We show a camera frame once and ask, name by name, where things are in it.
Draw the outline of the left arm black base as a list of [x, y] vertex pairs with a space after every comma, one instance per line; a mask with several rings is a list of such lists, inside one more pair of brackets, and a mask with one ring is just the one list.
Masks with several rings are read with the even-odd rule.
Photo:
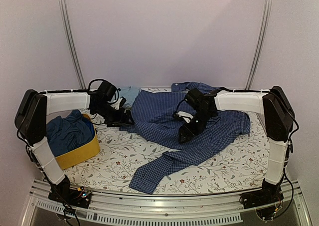
[[91, 191], [85, 190], [83, 187], [73, 189], [68, 184], [51, 186], [48, 195], [48, 198], [52, 201], [84, 209], [89, 208], [91, 197]]

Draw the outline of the blue checkered shirt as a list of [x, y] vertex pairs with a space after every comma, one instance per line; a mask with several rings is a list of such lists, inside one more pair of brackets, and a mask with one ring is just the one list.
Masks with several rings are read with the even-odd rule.
[[195, 111], [187, 104], [178, 105], [187, 90], [198, 89], [203, 94], [214, 87], [198, 82], [174, 83], [170, 92], [152, 93], [141, 90], [132, 105], [134, 125], [120, 129], [139, 134], [170, 150], [159, 158], [139, 167], [129, 187], [142, 193], [152, 194], [164, 176], [168, 176], [191, 165], [197, 166], [232, 144], [240, 135], [250, 133], [249, 116], [241, 111], [220, 111], [209, 120], [204, 132], [188, 143], [178, 142], [178, 130], [183, 125], [173, 118], [175, 109], [192, 115]]

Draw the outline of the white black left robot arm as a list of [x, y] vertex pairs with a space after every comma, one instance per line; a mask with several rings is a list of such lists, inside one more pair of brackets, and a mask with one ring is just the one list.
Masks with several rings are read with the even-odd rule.
[[90, 110], [104, 118], [108, 126], [133, 125], [130, 110], [123, 108], [124, 98], [112, 103], [112, 96], [102, 91], [58, 90], [25, 92], [14, 119], [18, 137], [25, 141], [39, 163], [48, 181], [54, 185], [55, 195], [63, 202], [70, 203], [74, 192], [65, 184], [65, 175], [58, 165], [47, 141], [46, 118], [53, 113], [72, 110]]

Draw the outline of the light blue t-shirt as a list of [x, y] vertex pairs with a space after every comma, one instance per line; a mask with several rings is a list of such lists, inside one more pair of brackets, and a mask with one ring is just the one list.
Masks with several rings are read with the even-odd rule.
[[141, 89], [139, 87], [126, 86], [119, 88], [119, 96], [124, 97], [124, 108], [131, 108]]

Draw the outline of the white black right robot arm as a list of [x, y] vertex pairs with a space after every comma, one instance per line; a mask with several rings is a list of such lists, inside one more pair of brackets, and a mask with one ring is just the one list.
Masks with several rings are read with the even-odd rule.
[[178, 141], [183, 144], [201, 134], [208, 121], [219, 111], [248, 111], [264, 116], [265, 131], [270, 144], [268, 169], [264, 181], [278, 185], [284, 175], [291, 148], [291, 135], [298, 130], [295, 113], [280, 86], [269, 90], [230, 90], [217, 88], [208, 94], [198, 89], [187, 92], [183, 99], [193, 110], [194, 116], [176, 110], [173, 117], [184, 124], [178, 132]]

